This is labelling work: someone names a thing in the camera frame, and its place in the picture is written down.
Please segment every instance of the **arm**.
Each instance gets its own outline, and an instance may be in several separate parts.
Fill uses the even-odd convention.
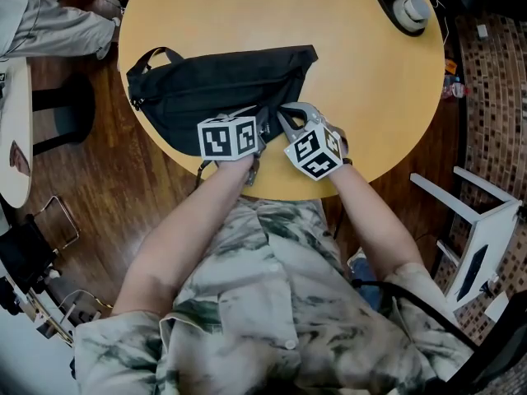
[[[246,156],[221,163],[144,239],[113,314],[144,310],[162,316],[170,311],[177,291],[240,196],[252,162],[253,156]]]
[[[329,175],[340,193],[368,261],[379,279],[406,263],[422,265],[412,236],[375,190],[351,165]]]

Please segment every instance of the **shirt button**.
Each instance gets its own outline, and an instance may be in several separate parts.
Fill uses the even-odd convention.
[[[296,342],[294,342],[292,339],[286,341],[286,348],[288,350],[294,350],[296,348]]]

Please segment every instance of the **metal chair leg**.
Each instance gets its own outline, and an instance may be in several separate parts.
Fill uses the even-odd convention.
[[[56,201],[60,205],[60,207],[62,208],[64,212],[64,215],[67,217],[69,223],[72,225],[72,228],[75,230],[75,236],[73,236],[71,239],[66,240],[66,244],[60,249],[60,250],[64,250],[67,246],[79,240],[79,238],[81,237],[81,231],[78,229],[77,225],[75,224],[75,221],[73,220],[71,214],[69,213],[69,210],[66,208],[61,198],[58,195],[54,194],[48,200],[48,202],[44,205],[44,207],[40,209],[40,211],[38,211],[36,214],[34,214],[34,217],[37,217],[42,212],[44,212],[46,209],[48,209],[48,207],[51,205],[51,203],[53,203],[53,201]]]

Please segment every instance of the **person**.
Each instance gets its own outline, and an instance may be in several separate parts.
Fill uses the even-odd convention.
[[[112,315],[77,327],[81,394],[396,395],[449,379],[470,348],[405,299],[371,309],[343,276],[320,200],[240,198],[252,162],[222,162],[144,239]],[[375,275],[456,323],[359,172],[329,179]]]
[[[120,19],[61,7],[54,0],[0,0],[0,58],[95,54],[119,36]]]

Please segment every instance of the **gray pants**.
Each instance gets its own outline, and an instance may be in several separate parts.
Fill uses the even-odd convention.
[[[35,28],[27,37],[38,10],[39,0],[29,0],[9,57],[73,57],[97,52],[104,57],[110,48],[113,21],[75,7],[61,7],[54,0],[42,0]]]

